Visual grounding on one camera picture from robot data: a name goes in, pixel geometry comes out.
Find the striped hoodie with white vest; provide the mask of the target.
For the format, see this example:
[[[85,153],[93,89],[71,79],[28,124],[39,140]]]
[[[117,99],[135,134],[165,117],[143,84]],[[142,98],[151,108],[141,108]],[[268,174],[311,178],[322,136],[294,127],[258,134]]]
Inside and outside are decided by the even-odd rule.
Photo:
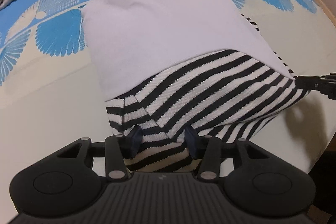
[[[112,133],[143,132],[131,171],[193,170],[187,126],[249,139],[307,94],[231,0],[91,0],[81,15]]]

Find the blue white patterned bedspread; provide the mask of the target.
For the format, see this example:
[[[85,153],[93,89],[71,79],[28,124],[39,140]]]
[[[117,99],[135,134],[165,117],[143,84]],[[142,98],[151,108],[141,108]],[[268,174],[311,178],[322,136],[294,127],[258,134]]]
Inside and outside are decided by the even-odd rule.
[[[91,0],[17,0],[1,12],[1,223],[17,212],[11,179],[53,151],[110,134],[98,74],[80,28]],[[280,1],[231,0],[297,75],[335,71],[335,35],[310,37],[276,22]]]

